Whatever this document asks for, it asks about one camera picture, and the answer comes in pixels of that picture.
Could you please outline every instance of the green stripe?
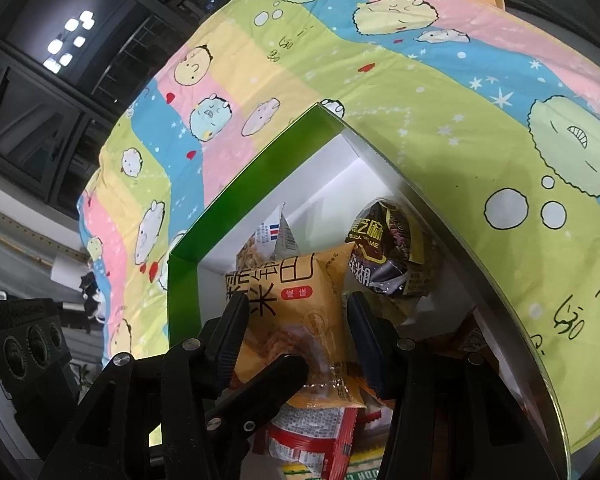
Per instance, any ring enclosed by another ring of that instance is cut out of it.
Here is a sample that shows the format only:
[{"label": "green stripe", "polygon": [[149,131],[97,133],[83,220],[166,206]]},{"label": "green stripe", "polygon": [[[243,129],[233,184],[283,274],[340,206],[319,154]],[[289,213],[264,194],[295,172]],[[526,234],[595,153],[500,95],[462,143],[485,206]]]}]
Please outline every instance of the green stripe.
[{"label": "green stripe", "polygon": [[310,108],[254,158],[190,227],[169,257],[167,312],[171,346],[200,332],[200,261],[264,197],[343,128],[321,106]]}]

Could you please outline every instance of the red snack package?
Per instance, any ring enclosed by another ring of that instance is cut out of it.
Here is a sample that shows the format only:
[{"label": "red snack package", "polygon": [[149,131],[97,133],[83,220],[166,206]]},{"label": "red snack package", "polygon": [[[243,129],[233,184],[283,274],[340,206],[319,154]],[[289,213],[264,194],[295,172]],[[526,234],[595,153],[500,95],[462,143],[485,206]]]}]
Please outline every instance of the red snack package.
[{"label": "red snack package", "polygon": [[264,432],[264,450],[303,464],[316,478],[342,480],[349,465],[357,408],[294,408],[285,404]]}]

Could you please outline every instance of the wall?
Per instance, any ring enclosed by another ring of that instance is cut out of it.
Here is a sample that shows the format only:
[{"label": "wall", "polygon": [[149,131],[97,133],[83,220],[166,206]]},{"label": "wall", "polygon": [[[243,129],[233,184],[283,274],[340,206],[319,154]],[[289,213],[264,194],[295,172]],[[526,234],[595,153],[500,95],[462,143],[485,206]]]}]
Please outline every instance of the wall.
[{"label": "wall", "polygon": [[0,177],[0,212],[52,240],[79,251],[78,222]]}]

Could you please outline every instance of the white bubble print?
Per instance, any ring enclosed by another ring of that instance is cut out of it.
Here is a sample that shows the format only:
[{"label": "white bubble print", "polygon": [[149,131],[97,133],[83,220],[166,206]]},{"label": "white bubble print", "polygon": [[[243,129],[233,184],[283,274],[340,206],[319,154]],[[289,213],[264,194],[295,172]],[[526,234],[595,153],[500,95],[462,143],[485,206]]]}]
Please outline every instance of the white bubble print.
[{"label": "white bubble print", "polygon": [[552,176],[545,175],[542,177],[542,187],[545,189],[553,189],[555,186],[555,180]]},{"label": "white bubble print", "polygon": [[526,197],[516,189],[506,187],[492,194],[484,204],[484,217],[494,229],[513,229],[529,214]]},{"label": "white bubble print", "polygon": [[263,10],[253,19],[253,23],[255,23],[256,27],[262,27],[265,23],[267,23],[268,19],[269,13]]},{"label": "white bubble print", "polygon": [[544,312],[544,308],[540,303],[534,303],[529,305],[529,317],[531,319],[540,319],[542,313]]},{"label": "white bubble print", "polygon": [[567,221],[567,210],[559,202],[547,202],[540,211],[542,223],[549,229],[560,229]]}]

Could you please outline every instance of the colorful blanket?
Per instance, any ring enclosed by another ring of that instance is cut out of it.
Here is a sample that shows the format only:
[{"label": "colorful blanket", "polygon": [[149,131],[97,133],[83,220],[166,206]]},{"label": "colorful blanket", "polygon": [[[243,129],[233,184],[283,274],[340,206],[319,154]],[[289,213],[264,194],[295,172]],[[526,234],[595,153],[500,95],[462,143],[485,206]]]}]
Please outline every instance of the colorful blanket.
[{"label": "colorful blanket", "polygon": [[81,197],[104,359],[167,342],[166,257],[323,102],[472,247],[527,328],[572,449],[600,433],[600,69],[468,0],[232,0],[120,119]]}]

